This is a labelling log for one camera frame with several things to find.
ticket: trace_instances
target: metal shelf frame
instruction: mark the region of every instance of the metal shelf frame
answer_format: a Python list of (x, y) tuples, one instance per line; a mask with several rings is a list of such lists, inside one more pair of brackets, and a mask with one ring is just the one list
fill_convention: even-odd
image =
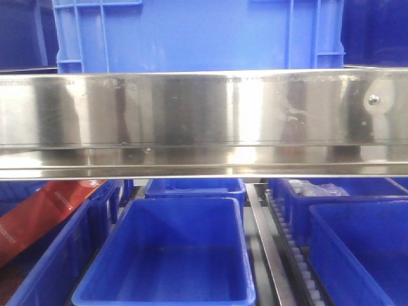
[(0, 75), (0, 179), (408, 175), (408, 69)]

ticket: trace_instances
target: screw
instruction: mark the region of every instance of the screw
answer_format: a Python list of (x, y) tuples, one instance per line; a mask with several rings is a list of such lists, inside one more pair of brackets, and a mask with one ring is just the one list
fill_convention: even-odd
[(368, 99), (368, 103), (371, 106), (378, 105), (380, 104), (380, 97), (377, 96), (376, 94), (372, 94), (370, 98)]

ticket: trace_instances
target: plastic tote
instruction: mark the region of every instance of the plastic tote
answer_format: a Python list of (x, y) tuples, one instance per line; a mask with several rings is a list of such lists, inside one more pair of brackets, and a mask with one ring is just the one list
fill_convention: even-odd
[(235, 198), (242, 220), (245, 192), (241, 178), (155, 178), (145, 188), (146, 198)]
[[(106, 202), (116, 189), (116, 181), (112, 182), (7, 265), (17, 267), (20, 277), (25, 277), (8, 306), (64, 305), (109, 234)], [(0, 203), (0, 215), (17, 204)]]
[(131, 202), (73, 294), (85, 305), (251, 305), (233, 198)]
[(335, 184), (343, 187), (350, 196), (300, 196), (289, 180), (280, 178), (284, 188), (284, 218), (290, 224), (291, 234), (297, 246), (310, 242), (310, 212), (313, 204), (386, 201), (408, 199), (408, 193), (388, 178), (302, 178), (312, 184)]
[(343, 67), (343, 0), (53, 5), (61, 73)]
[(344, 1), (342, 42), (345, 63), (408, 66), (408, 2)]
[(407, 305), (407, 201), (310, 210), (309, 259), (335, 305)]
[(51, 0), (2, 0), (0, 11), (0, 69), (56, 65), (58, 40)]
[(0, 202), (22, 201), (39, 191), (47, 181), (2, 181), (0, 182)]

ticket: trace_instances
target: plastic bag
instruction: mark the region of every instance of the plastic bag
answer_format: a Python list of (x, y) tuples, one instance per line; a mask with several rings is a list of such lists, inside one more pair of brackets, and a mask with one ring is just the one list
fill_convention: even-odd
[(300, 196), (349, 196), (347, 191), (335, 184), (314, 185), (308, 180), (289, 180), (295, 193)]

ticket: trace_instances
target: red packaging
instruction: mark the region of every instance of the red packaging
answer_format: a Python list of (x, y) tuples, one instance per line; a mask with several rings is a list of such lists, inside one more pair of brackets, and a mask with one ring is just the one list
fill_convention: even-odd
[(0, 268), (65, 220), (104, 182), (49, 182), (0, 217)]

